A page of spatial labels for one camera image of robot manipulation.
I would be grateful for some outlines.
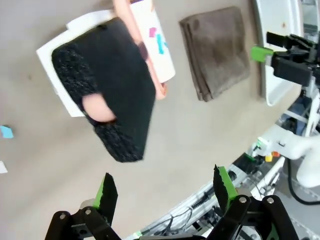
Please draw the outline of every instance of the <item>gray floor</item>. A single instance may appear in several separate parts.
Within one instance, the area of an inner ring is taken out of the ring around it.
[[[320,186],[307,189],[299,185],[296,179],[296,174],[298,171],[298,166],[301,161],[292,161],[292,176],[293,182],[292,186],[294,192],[303,200],[308,202],[320,201]],[[284,204],[289,216],[294,219],[293,225],[298,233],[298,236],[302,239],[304,237],[312,237],[313,234],[320,239],[320,229],[319,229],[319,214],[320,214],[320,205],[303,205],[296,201],[288,188],[288,178],[287,178],[287,163],[284,165],[284,174],[282,174],[278,186],[276,188],[275,194],[278,195],[282,203]]]
[[[121,237],[143,228],[212,179],[214,164],[229,165],[286,110],[299,89],[274,108],[251,75],[210,103],[199,102],[178,22],[195,13],[241,8],[246,47],[257,43],[251,5],[236,0],[156,0],[176,69],[168,97],[156,103],[145,160],[115,162],[84,118],[71,118],[41,66],[36,49],[106,0],[18,0],[0,3],[0,238],[41,240],[56,211],[74,213],[95,196],[105,172],[118,187],[113,221]]]

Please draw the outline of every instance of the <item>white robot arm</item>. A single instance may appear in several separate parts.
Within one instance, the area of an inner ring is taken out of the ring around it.
[[[320,185],[320,135],[298,136],[289,130],[274,124],[265,134],[258,138],[258,145],[254,152],[260,156],[278,152],[291,160],[304,156],[296,178],[305,188]]]

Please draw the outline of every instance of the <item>black clamp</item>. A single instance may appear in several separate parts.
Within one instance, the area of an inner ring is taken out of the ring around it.
[[[266,42],[287,49],[274,52],[271,60],[273,75],[303,87],[309,86],[312,77],[317,84],[320,83],[318,43],[294,34],[281,36],[271,32],[267,33]]]

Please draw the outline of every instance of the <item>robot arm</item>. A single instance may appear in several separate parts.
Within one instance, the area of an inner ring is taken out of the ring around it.
[[[304,156],[297,172],[297,180],[305,188],[320,185],[320,135],[304,137],[274,124],[258,138],[255,154],[260,156],[278,152],[291,160]]]
[[[285,48],[286,51],[273,52],[268,48],[253,47],[252,57],[258,62],[273,68],[276,77],[302,85],[305,96],[312,101],[307,124],[307,134],[312,132],[319,121],[319,90],[320,84],[320,47],[318,43],[300,36],[281,36],[267,33],[267,43]],[[273,125],[263,136],[258,138],[254,152],[266,156],[278,152],[286,158],[297,160],[304,156],[299,167],[297,180],[306,188],[320,185],[320,136],[303,137]]]

